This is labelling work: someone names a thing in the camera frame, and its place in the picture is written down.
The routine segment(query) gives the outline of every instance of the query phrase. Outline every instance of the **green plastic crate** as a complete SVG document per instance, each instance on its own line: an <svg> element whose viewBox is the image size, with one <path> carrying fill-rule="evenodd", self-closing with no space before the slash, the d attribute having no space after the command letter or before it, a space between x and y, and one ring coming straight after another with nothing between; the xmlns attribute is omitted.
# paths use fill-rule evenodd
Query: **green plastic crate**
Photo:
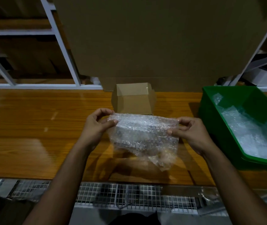
<svg viewBox="0 0 267 225"><path fill-rule="evenodd" d="M267 170L267 159L244 153L214 101L215 94L223 99L218 104L223 108L242 107L256 121L267 121L267 96L257 87L211 86L203 87L199 116L216 145L224 152L238 170Z"/></svg>

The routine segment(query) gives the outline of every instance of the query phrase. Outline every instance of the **bubble wrap in bin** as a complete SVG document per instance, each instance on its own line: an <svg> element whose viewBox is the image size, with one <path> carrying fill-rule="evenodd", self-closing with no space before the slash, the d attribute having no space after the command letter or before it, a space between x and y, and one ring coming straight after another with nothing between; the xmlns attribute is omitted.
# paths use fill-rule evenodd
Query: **bubble wrap in bin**
<svg viewBox="0 0 267 225"><path fill-rule="evenodd" d="M176 158L178 137L167 135L167 129L178 127L178 121L152 115L114 113L108 120L118 120L109 129L109 139L115 148L124 148L167 170Z"/></svg>

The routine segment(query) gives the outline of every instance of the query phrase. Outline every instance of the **bubble wrap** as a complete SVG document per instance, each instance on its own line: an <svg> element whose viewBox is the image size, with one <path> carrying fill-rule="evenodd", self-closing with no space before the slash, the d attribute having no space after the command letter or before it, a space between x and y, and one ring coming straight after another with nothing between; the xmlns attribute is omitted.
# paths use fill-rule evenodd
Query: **bubble wrap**
<svg viewBox="0 0 267 225"><path fill-rule="evenodd" d="M178 138L167 135L167 129L178 127L178 121L152 115L114 113L108 120L118 120L109 129L109 139L115 148L124 148L167 170L176 158Z"/></svg>
<svg viewBox="0 0 267 225"><path fill-rule="evenodd" d="M238 140L243 151L251 156L267 159L267 121L257 122L243 109L217 106Z"/></svg>

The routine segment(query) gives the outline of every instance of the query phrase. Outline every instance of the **wooden table surface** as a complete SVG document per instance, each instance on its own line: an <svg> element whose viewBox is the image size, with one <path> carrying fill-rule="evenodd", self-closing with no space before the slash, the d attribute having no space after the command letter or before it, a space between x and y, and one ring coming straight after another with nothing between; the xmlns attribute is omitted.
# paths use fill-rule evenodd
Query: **wooden table surface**
<svg viewBox="0 0 267 225"><path fill-rule="evenodd" d="M201 93L158 92L154 115L194 116ZM52 179L87 115L111 108L100 90L0 90L0 177ZM242 171L252 188L267 189L267 172ZM107 135L89 156L84 181L214 186L205 161L185 142L168 171L114 151Z"/></svg>

